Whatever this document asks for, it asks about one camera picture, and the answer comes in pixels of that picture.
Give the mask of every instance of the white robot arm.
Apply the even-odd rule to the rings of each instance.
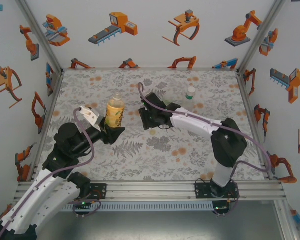
[[[171,103],[166,106],[154,93],[150,93],[146,98],[158,107],[186,115],[162,112],[142,100],[145,107],[141,108],[139,112],[145,130],[160,125],[168,125],[188,130],[211,140],[218,165],[210,182],[210,190],[213,197],[222,198],[225,195],[227,185],[230,183],[233,167],[247,147],[246,140],[233,132],[188,117],[187,114],[191,114],[201,119],[204,118],[177,104]],[[105,125],[104,118],[100,118],[100,115],[93,113],[91,109],[81,107],[80,112],[92,125],[86,130],[92,143],[102,140],[104,144],[113,144],[125,130],[124,127],[110,128]],[[227,118],[225,121],[204,119],[208,120],[209,123],[216,123],[239,131],[237,124],[232,119]],[[39,172],[35,182],[18,204],[0,220],[0,233],[3,233],[1,235],[2,240],[37,239],[37,232],[61,208],[73,199],[85,198],[90,194],[90,180],[79,172],[70,175],[72,170],[50,176],[40,187],[36,187],[38,182],[55,170],[77,165],[79,163],[78,157],[84,156],[84,153],[90,148],[87,138],[79,132],[74,123],[62,125],[54,139],[56,144],[44,162],[43,170]],[[66,179],[68,182],[49,198],[53,190]],[[16,214],[15,210],[20,206],[21,209]]]

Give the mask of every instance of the white wall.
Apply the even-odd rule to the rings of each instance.
[[[300,87],[299,98],[290,104],[285,87],[270,79],[272,68],[288,76],[295,68],[300,70],[300,2],[287,1],[270,30],[275,28],[278,28],[278,38],[274,49],[267,57],[257,52],[248,66],[248,70],[256,69],[255,91],[250,100],[253,106],[260,104],[271,112],[265,146],[271,154],[286,158],[292,165],[298,181],[285,184],[284,189],[289,203],[300,213]],[[247,83],[247,90],[250,88],[251,81]],[[288,175],[283,166],[276,169],[276,174],[279,178]]]
[[[246,14],[255,10],[262,21],[267,16],[272,0],[61,0],[28,1],[42,30],[46,15],[56,16],[68,28],[70,41],[63,46],[51,46],[63,68],[77,58],[92,67],[118,68],[123,61],[132,58],[142,67],[167,68],[175,59],[197,56],[194,67],[207,67],[245,56],[251,42],[233,47],[225,38],[233,35],[233,30],[243,25]],[[200,30],[192,41],[179,36],[180,46],[165,40],[173,39],[176,27],[168,23],[175,17],[191,9],[200,19]],[[128,33],[111,37],[100,46],[88,41],[93,35],[111,25],[109,14],[122,12],[129,21],[138,25],[138,35]],[[186,34],[193,33],[188,29]],[[247,36],[253,40],[257,27],[252,24]]]
[[[26,48],[26,38],[20,33],[20,25],[29,27],[15,1],[0,0],[3,11],[0,12],[0,66],[9,66],[16,71],[22,82],[22,87],[15,90],[22,101],[11,109],[15,100],[4,91],[0,93],[0,214],[11,203],[17,189],[18,172],[15,166],[15,154],[26,150],[34,142],[39,143],[41,135],[35,125],[31,112],[35,91],[41,96],[47,109],[53,96],[48,97],[46,85],[46,63],[48,58],[42,48],[39,49],[39,59],[30,60],[30,52]],[[38,40],[29,33],[32,41]],[[17,80],[12,78],[13,86]],[[36,106],[37,113],[42,115],[43,109]],[[22,163],[30,164],[37,154],[38,145],[31,151],[31,156]]]

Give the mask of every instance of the plastic bottle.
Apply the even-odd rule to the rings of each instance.
[[[111,128],[120,128],[122,118],[124,117],[125,103],[122,101],[122,96],[116,92],[108,101],[106,107],[105,124]]]
[[[195,107],[195,101],[194,101],[195,94],[196,94],[196,89],[193,86],[189,86],[188,90],[185,94],[185,97],[182,101],[182,106],[181,107],[183,107],[186,110],[192,112],[194,110],[194,107]]]

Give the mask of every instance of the table surface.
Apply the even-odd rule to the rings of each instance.
[[[44,143],[40,164],[53,149],[54,135],[62,124],[74,123],[73,111],[80,106],[106,113],[113,93],[121,92],[126,103],[122,127],[126,130],[113,145],[94,144],[94,160],[73,172],[92,181],[193,181],[211,179],[215,160],[210,140],[184,129],[144,130],[139,116],[142,107],[138,82],[145,94],[154,92],[164,102],[182,103],[188,86],[196,88],[194,113],[225,120],[232,118],[243,133],[252,137],[247,113],[234,71],[195,70],[68,70],[64,74],[53,117]],[[87,128],[89,123],[79,115]],[[81,157],[83,163],[89,159]],[[256,147],[248,141],[240,160],[260,167]],[[262,180],[263,174],[239,165],[235,180]]]

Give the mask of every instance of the cable tie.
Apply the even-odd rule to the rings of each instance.
[[[12,217],[8,217],[8,222],[11,222],[11,223],[13,223],[15,220],[12,218]]]

